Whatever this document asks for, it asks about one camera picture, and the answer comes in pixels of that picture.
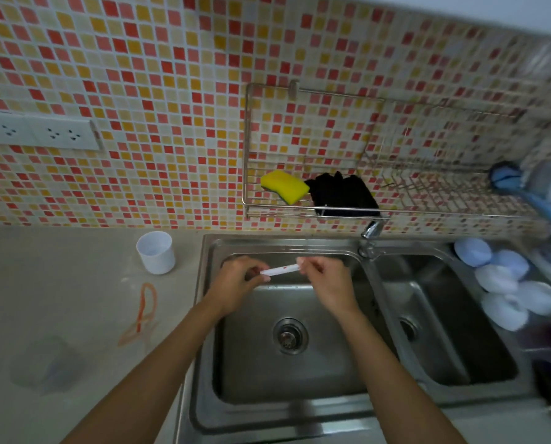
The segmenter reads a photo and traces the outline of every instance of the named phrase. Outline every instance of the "sink drain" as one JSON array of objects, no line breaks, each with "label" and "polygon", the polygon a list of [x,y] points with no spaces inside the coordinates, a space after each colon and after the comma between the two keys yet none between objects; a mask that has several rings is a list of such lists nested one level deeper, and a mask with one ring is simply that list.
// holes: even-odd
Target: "sink drain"
[{"label": "sink drain", "polygon": [[300,321],[285,318],[274,326],[274,342],[281,352],[296,355],[306,349],[309,334]]},{"label": "sink drain", "polygon": [[418,337],[418,328],[415,327],[415,324],[413,324],[406,318],[400,318],[399,322],[401,323],[401,328],[403,328],[403,332],[407,337],[407,341],[409,341],[410,343],[415,341],[415,339]]}]

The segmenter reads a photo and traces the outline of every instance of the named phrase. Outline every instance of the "electrical outlet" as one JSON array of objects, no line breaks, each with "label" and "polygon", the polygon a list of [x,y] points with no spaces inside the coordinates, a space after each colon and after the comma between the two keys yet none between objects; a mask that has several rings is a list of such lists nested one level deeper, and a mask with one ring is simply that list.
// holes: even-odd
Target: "electrical outlet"
[{"label": "electrical outlet", "polygon": [[25,117],[36,146],[75,150],[100,149],[93,122],[58,115]]},{"label": "electrical outlet", "polygon": [[26,117],[0,112],[0,145],[35,145]]}]

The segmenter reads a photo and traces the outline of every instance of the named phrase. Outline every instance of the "faucet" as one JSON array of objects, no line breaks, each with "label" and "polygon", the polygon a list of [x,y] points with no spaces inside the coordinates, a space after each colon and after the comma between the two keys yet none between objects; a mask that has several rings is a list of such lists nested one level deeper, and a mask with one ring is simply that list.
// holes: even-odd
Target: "faucet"
[{"label": "faucet", "polygon": [[383,230],[384,221],[383,220],[372,220],[366,229],[360,234],[360,237],[363,238],[362,244],[358,248],[358,253],[361,257],[365,259],[372,259],[374,253],[374,246],[371,242],[374,238],[379,237],[380,233]]}]

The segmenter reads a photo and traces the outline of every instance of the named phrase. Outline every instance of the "forearm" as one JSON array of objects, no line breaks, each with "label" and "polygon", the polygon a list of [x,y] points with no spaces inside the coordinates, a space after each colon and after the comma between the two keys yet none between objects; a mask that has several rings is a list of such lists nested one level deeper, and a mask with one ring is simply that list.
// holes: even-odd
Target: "forearm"
[{"label": "forearm", "polygon": [[194,306],[62,444],[154,442],[197,350],[220,317],[210,302]]},{"label": "forearm", "polygon": [[389,444],[466,444],[361,312],[338,320]]}]

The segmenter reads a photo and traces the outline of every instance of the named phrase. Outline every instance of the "beige countertop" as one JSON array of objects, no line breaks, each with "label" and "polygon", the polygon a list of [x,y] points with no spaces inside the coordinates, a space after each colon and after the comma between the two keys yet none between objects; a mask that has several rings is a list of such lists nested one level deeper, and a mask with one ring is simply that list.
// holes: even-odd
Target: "beige countertop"
[{"label": "beige countertop", "polygon": [[[193,304],[204,232],[171,230],[176,267],[148,274],[135,244],[143,229],[0,227],[0,443],[56,443],[175,327]],[[158,294],[153,320],[120,343],[134,324],[143,283]],[[86,370],[64,393],[40,395],[12,383],[10,365],[27,346],[59,336]],[[551,444],[551,412],[539,400],[449,414],[470,444]],[[157,443],[173,440],[176,402]],[[347,442],[346,434],[303,440]],[[380,430],[352,442],[383,442]]]}]

